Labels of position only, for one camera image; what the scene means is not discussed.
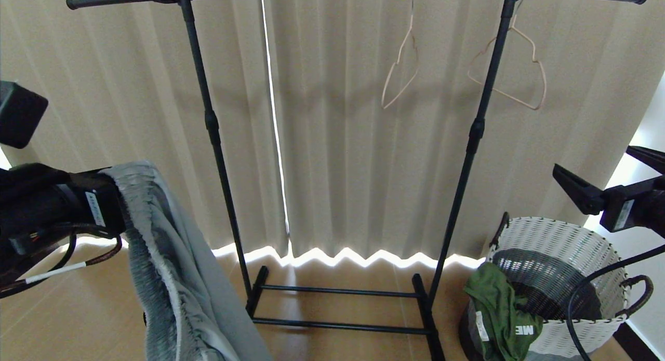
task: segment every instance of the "white wall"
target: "white wall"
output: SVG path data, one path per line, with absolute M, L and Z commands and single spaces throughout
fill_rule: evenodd
M 653 100 L 630 144 L 665 151 L 663 130 L 665 130 L 665 77 L 658 84 Z M 607 187 L 627 185 L 655 176 L 657 176 L 657 172 L 629 155 L 624 155 Z M 598 224 L 600 218 L 600 216 L 589 217 L 589 221 L 584 226 L 606 236 L 624 259 L 646 252 L 663 243 L 663 238 L 642 227 L 611 234 Z M 651 300 L 630 318 L 629 325 L 660 359 L 665 358 L 665 337 L 663 337 L 665 269 L 663 266 L 665 266 L 665 255 L 653 257 L 627 268 L 630 276 L 646 274 L 654 281 L 655 291 Z M 639 287 L 635 287 L 631 299 L 636 300 L 641 294 L 642 285 L 640 284 Z

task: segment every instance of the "green clothing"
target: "green clothing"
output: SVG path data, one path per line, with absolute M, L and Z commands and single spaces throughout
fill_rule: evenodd
M 517 309 L 516 297 L 501 269 L 485 262 L 470 276 L 464 290 L 476 309 L 478 332 L 486 361 L 521 361 L 542 330 L 542 318 Z

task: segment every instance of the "gray garment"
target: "gray garment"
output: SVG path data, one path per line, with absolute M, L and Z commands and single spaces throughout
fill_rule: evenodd
M 147 359 L 272 359 L 201 231 L 150 162 L 117 165 Z

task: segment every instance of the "white woven basket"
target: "white woven basket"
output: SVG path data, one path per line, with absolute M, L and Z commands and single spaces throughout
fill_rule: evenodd
M 620 260 L 617 252 L 605 238 L 581 226 L 537 217 L 521 217 L 508 221 L 506 214 L 497 236 L 492 240 L 487 261 L 499 267 L 503 265 L 502 270 L 510 280 L 513 279 L 508 270 L 519 268 L 532 275 L 530 282 L 536 286 L 551 287 L 557 284 L 556 276 L 553 275 L 556 274 L 553 273 L 554 269 L 549 269 L 546 264 L 534 262 L 534 259 L 518 261 L 520 250 L 524 251 L 522 255 L 538 252 L 540 255 L 558 259 L 564 265 L 572 266 L 582 276 L 588 276 Z M 504 256 L 501 257 L 501 261 L 497 261 L 499 260 L 497 253 Z M 514 261 L 507 261 L 505 256 L 508 255 L 513 255 Z M 534 279 L 538 274 L 541 274 L 541 279 Z M 592 352 L 605 344 L 632 310 L 639 309 L 644 304 L 643 301 L 648 300 L 645 294 L 639 300 L 641 301 L 639 305 L 635 304 L 629 308 L 630 286 L 625 285 L 626 278 L 625 270 L 617 269 L 592 282 L 600 301 L 601 319 L 575 320 L 575 330 L 587 352 Z M 563 292 L 560 298 L 554 300 L 561 302 L 561 299 L 567 298 L 568 295 L 569 291 Z M 546 318 L 542 333 L 530 345 L 527 359 L 576 359 L 577 357 L 579 354 L 570 339 L 565 321 Z

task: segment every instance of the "beige curtain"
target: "beige curtain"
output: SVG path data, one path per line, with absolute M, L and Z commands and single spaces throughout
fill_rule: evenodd
M 245 250 L 287 249 L 260 0 L 193 2 Z M 13 165 L 149 159 L 212 248 L 233 242 L 180 8 L 2 0 L 2 79 L 50 101 Z
M 496 34 L 502 0 L 416 0 L 420 70 L 380 96 L 409 0 L 266 0 L 293 250 L 437 257 L 481 87 L 468 64 Z M 528 0 L 517 27 L 549 84 L 537 112 L 494 93 L 451 252 L 477 255 L 501 213 L 580 223 L 551 179 L 565 165 L 606 183 L 665 68 L 665 0 Z M 410 42 L 388 94 L 415 70 Z M 472 70 L 484 79 L 488 57 Z M 509 34 L 497 87 L 537 103 L 530 46 Z

